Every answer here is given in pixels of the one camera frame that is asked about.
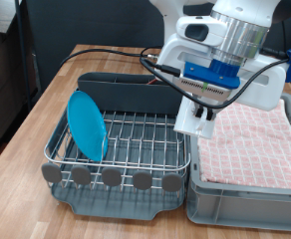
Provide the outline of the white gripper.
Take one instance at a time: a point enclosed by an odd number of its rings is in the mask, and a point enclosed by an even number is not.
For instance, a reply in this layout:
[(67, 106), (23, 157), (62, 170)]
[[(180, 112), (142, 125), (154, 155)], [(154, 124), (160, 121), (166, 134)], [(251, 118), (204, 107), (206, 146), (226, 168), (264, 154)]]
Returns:
[(206, 108), (206, 119), (212, 120), (213, 111), (233, 102), (264, 111), (274, 109), (288, 71), (287, 61), (262, 55), (244, 59), (173, 34), (159, 54), (155, 74), (199, 105), (197, 118)]

